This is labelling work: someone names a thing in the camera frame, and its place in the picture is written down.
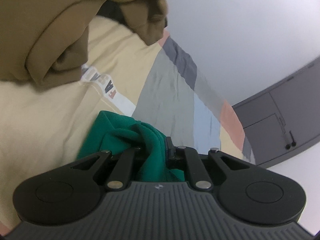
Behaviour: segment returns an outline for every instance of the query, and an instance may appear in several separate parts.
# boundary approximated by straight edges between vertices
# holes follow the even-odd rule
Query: white ceiling
[[[320,55],[320,0],[167,0],[172,38],[236,104]]]

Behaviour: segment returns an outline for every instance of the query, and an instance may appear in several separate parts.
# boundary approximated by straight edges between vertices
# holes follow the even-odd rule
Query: green cloth
[[[150,124],[132,117],[101,111],[82,145],[78,159],[101,150],[113,155],[125,149],[145,145],[149,157],[142,165],[138,181],[184,181],[184,172],[167,169],[165,165],[165,135]]]

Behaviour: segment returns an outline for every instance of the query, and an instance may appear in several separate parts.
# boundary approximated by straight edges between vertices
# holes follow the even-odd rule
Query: gray cabinet
[[[270,167],[320,141],[320,59],[234,106],[257,165]]]

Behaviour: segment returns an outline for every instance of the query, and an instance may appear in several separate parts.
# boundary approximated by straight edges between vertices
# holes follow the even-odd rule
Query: pink fabric patch
[[[242,151],[245,133],[238,116],[236,115],[232,106],[226,100],[224,100],[221,109],[220,123],[227,131],[236,147]]]
[[[9,232],[10,232],[9,228],[7,228],[4,224],[0,222],[0,235],[5,236]]]
[[[163,38],[158,41],[158,43],[159,43],[159,45],[160,45],[161,47],[163,47],[165,41],[167,40],[167,38],[168,38],[169,36],[170,36],[170,33],[169,33],[166,29],[164,29],[164,30],[163,30]]]

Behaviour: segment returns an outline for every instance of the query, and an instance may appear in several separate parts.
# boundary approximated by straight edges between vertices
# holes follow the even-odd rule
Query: light blue fabric patch
[[[220,122],[196,93],[194,94],[194,102],[194,148],[200,154],[208,154],[212,147],[221,149]]]

